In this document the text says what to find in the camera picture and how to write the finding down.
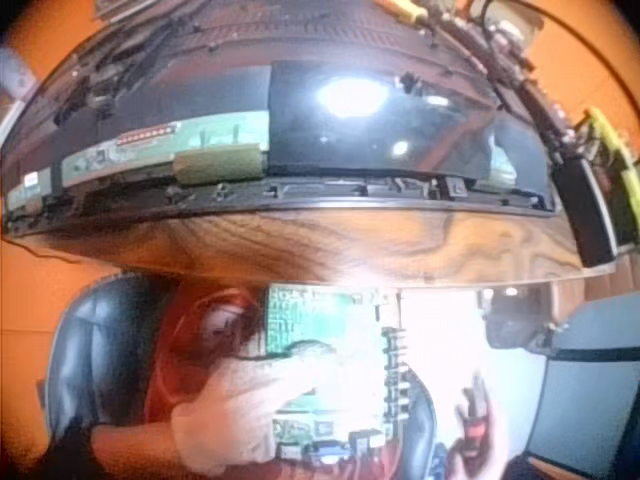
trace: white light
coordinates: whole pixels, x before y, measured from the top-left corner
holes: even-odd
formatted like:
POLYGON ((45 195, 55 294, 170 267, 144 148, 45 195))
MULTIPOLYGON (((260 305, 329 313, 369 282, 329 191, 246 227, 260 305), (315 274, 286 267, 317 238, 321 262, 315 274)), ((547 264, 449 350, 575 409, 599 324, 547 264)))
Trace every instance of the white light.
POLYGON ((318 92, 318 101, 338 118, 368 117, 377 112, 389 89, 364 78, 343 78, 318 92))
POLYGON ((337 465, 343 459, 342 455, 325 455, 320 458, 323 465, 337 465))
POLYGON ((393 153, 394 157, 400 157, 409 151, 409 142, 405 142, 401 140, 396 142, 391 149, 391 153, 393 153))
POLYGON ((25 187, 33 187, 38 184, 38 172, 27 173, 23 180, 25 187))
POLYGON ((429 105, 435 105, 436 107, 449 106, 449 99, 447 97, 441 97, 440 95, 429 95, 425 97, 425 100, 429 105))
POLYGON ((500 20, 500 23, 498 24, 498 28, 507 33, 510 33, 511 35, 516 37, 518 40, 524 40, 524 35, 520 31, 520 29, 516 27, 513 23, 511 23, 509 20, 500 20))

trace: black cable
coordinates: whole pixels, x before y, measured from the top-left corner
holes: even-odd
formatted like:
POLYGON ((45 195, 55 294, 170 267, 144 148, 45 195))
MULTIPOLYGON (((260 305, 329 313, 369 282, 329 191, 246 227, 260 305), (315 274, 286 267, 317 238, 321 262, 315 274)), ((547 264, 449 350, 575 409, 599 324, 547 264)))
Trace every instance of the black cable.
MULTIPOLYGON (((487 27, 487 21, 486 21, 489 6, 493 3, 493 1, 494 0, 486 0, 484 2, 484 5, 482 6, 482 11, 480 13, 480 22, 481 22, 482 32, 484 34, 485 39, 487 40, 487 43, 489 44, 489 49, 491 50, 491 54, 495 58, 496 53, 495 53, 493 44, 491 42, 491 33, 489 32, 489 29, 487 27)), ((607 71, 611 74, 615 82, 622 89, 622 92, 624 93, 624 96, 626 97, 627 101, 631 104, 631 107, 634 113, 636 114, 636 118, 640 125, 640 104, 638 103, 638 100, 636 99, 635 95, 633 94, 633 92, 631 91, 627 83, 624 81, 620 73, 618 73, 616 68, 613 66, 613 64, 607 59, 607 57, 605 57, 602 54, 602 52, 600 52, 600 50, 598 50, 598 48, 593 43, 587 40, 580 32, 578 32, 575 28, 573 28, 567 22, 557 17, 553 13, 538 7, 537 5, 533 5, 523 0, 502 0, 502 1, 507 1, 507 2, 514 3, 516 5, 520 5, 523 8, 527 8, 529 10, 532 10, 538 13, 539 15, 542 15, 543 17, 548 18, 549 20, 553 21, 554 23, 562 27, 564 30, 566 30, 576 40, 578 40, 582 44, 582 46, 584 46, 587 50, 589 50, 589 52, 594 57, 596 57, 598 61, 607 69, 607 71)))
POLYGON ((43 259, 46 259, 46 260, 60 260, 61 262, 68 263, 70 265, 80 265, 82 263, 82 262, 79 262, 77 260, 71 260, 69 258, 60 257, 58 255, 49 255, 49 254, 46 254, 46 253, 38 253, 35 250, 33 250, 31 247, 27 247, 26 245, 22 245, 21 243, 14 242, 13 240, 8 240, 6 238, 3 238, 2 241, 5 242, 5 243, 8 243, 9 245, 13 245, 14 247, 21 248, 21 249, 23 249, 27 253, 30 253, 31 255, 33 255, 36 258, 43 258, 43 259))

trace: green circuit board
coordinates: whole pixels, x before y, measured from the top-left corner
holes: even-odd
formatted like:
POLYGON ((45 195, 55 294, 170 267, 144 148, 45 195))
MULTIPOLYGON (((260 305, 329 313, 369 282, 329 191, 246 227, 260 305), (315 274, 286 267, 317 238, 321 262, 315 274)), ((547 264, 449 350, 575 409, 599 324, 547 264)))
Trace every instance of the green circuit board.
POLYGON ((276 440, 305 445, 346 442, 350 432, 385 431, 385 341, 381 312, 397 308, 393 292, 302 285, 269 288, 267 353, 282 354, 296 342, 334 347, 345 365, 335 385, 317 388, 286 404, 274 419, 276 440))

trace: person's hand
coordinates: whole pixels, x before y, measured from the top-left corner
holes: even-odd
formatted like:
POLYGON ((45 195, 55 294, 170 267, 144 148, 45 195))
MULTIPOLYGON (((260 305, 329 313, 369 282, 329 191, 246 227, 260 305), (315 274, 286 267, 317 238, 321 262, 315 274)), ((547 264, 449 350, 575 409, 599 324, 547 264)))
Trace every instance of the person's hand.
POLYGON ((486 394, 484 382, 481 385, 485 392, 486 420, 469 426, 468 415, 458 408, 466 438, 458 440, 449 450, 447 480, 499 480, 507 465, 509 440, 505 419, 495 401, 486 394), (473 441, 469 438, 472 435, 479 436, 473 441))
POLYGON ((335 366, 330 348, 317 342, 301 345, 285 358, 223 360, 198 398, 171 414, 182 461, 191 471, 211 476, 227 465, 271 460, 273 414, 334 376, 335 366))

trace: wood grain table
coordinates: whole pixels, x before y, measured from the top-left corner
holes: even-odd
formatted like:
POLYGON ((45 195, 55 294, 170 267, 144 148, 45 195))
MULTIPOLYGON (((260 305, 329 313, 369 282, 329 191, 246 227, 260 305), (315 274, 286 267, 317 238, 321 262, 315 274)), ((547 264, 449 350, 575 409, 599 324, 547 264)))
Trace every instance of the wood grain table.
POLYGON ((128 268, 231 281, 393 287, 587 275, 564 214, 418 210, 233 213, 19 239, 128 268))

